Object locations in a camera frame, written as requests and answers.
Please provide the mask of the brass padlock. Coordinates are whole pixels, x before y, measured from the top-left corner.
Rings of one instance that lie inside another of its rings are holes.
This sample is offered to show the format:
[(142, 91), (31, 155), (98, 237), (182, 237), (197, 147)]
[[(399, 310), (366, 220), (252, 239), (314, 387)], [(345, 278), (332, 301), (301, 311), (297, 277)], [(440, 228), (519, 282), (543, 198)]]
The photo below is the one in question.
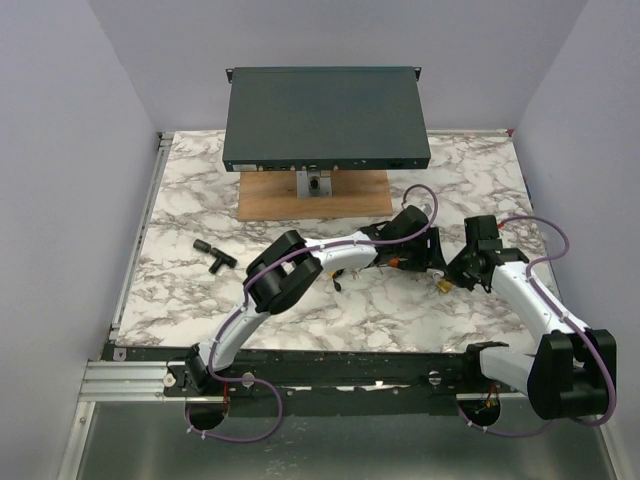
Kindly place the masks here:
[(439, 280), (437, 280), (436, 286), (444, 294), (451, 292), (455, 288), (455, 285), (448, 281), (446, 278), (440, 278)]

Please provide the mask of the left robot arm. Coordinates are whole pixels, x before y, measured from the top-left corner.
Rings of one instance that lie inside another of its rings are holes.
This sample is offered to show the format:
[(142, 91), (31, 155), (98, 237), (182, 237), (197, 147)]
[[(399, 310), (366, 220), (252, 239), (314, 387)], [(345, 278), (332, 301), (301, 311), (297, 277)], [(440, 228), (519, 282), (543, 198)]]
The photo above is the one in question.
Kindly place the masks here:
[(390, 266), (410, 272), (444, 272), (446, 262), (433, 219), (415, 206), (390, 221), (333, 239), (282, 234), (246, 269), (243, 293), (212, 338), (190, 347), (184, 359), (188, 384), (214, 393), (223, 370), (269, 317), (291, 309), (322, 273)]

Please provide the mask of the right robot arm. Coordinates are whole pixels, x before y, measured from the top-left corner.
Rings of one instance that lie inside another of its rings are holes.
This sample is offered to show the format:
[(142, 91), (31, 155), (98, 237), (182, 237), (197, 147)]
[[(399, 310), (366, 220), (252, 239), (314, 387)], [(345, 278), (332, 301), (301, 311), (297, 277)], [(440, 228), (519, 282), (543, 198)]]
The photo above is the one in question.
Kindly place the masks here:
[(447, 267), (448, 280), (468, 290), (481, 286), (501, 296), (537, 343), (533, 355), (499, 342), (465, 351), (460, 379), (480, 392), (494, 381), (525, 394), (544, 420), (570, 418), (599, 426), (617, 406), (617, 343), (606, 329), (593, 329), (541, 282), (534, 263), (519, 249), (504, 247), (493, 215), (465, 220), (465, 247)]

